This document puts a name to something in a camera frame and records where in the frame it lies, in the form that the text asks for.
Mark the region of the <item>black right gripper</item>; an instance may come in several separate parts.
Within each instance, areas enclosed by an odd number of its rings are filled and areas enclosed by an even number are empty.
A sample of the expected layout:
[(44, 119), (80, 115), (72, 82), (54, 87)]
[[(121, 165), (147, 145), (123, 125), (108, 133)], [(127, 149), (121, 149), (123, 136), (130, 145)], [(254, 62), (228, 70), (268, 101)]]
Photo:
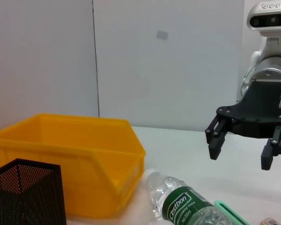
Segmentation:
[(205, 130), (209, 155), (216, 160), (228, 132), (251, 138), (269, 138), (261, 154), (261, 169), (271, 168), (281, 155), (281, 82), (253, 81), (243, 99), (221, 106)]

